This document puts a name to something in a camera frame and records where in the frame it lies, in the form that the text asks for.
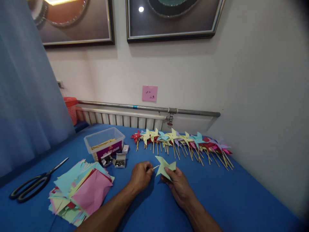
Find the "plastic basket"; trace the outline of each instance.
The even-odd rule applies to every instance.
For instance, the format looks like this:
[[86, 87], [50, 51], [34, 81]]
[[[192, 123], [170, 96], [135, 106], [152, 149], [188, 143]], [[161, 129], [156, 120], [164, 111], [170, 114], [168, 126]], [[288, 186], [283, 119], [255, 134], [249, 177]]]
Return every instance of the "plastic basket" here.
[[73, 97], [64, 97], [65, 105], [68, 108], [68, 112], [71, 116], [73, 125], [75, 126], [77, 124], [77, 116], [76, 116], [76, 105], [78, 104], [78, 101], [76, 98]]

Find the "wall outlet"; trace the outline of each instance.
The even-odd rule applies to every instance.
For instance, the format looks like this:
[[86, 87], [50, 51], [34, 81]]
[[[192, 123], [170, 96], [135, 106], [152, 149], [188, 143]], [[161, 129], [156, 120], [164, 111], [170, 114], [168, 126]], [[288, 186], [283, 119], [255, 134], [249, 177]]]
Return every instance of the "wall outlet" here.
[[64, 85], [62, 81], [57, 81], [57, 83], [60, 89], [64, 89]]

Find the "picture frame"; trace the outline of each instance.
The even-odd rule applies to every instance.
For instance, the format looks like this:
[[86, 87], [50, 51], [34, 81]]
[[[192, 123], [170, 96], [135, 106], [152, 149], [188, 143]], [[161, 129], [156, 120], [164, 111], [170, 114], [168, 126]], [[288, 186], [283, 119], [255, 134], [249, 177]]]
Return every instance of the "picture frame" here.
[[115, 44], [111, 0], [27, 1], [45, 48]]
[[126, 0], [127, 42], [212, 38], [225, 0]]

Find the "black scissors handle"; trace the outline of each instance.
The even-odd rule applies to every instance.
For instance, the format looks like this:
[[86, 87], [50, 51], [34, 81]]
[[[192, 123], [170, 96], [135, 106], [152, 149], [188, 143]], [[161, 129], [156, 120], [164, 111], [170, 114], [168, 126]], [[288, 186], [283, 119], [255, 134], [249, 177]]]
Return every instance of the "black scissors handle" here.
[[28, 180], [27, 182], [23, 183], [21, 186], [19, 186], [17, 189], [15, 189], [11, 195], [9, 196], [10, 199], [17, 199], [18, 203], [23, 203], [25, 201], [28, 201], [35, 195], [37, 195], [49, 182], [51, 179], [50, 173], [43, 173], [36, 177], [33, 177], [32, 179]]

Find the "hand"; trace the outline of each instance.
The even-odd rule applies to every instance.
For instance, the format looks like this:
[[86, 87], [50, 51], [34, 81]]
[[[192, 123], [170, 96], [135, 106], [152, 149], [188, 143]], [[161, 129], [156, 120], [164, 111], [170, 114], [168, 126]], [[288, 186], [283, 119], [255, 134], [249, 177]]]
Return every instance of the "hand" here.
[[154, 167], [149, 161], [138, 163], [132, 170], [128, 185], [131, 186], [134, 191], [140, 193], [148, 186], [153, 173]]
[[175, 201], [183, 210], [186, 210], [189, 202], [195, 199], [195, 194], [191, 189], [186, 177], [176, 167], [175, 172], [165, 167], [164, 170], [171, 177], [173, 182], [169, 181], [165, 176], [161, 175], [161, 180], [163, 180], [172, 191]]

